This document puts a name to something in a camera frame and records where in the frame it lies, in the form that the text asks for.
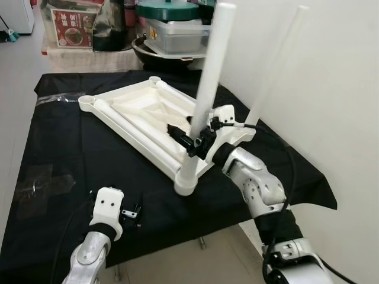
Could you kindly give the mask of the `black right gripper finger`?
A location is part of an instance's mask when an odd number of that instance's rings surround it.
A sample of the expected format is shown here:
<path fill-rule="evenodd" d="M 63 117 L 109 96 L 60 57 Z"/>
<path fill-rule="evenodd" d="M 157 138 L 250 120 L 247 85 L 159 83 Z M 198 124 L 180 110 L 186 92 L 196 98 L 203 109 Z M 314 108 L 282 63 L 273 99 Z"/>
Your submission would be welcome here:
<path fill-rule="evenodd" d="M 171 138 L 173 138 L 176 143 L 178 143 L 184 149 L 194 149 L 195 143 L 192 138 L 190 138 L 184 130 L 177 127 L 176 125 L 168 124 L 167 133 Z"/>

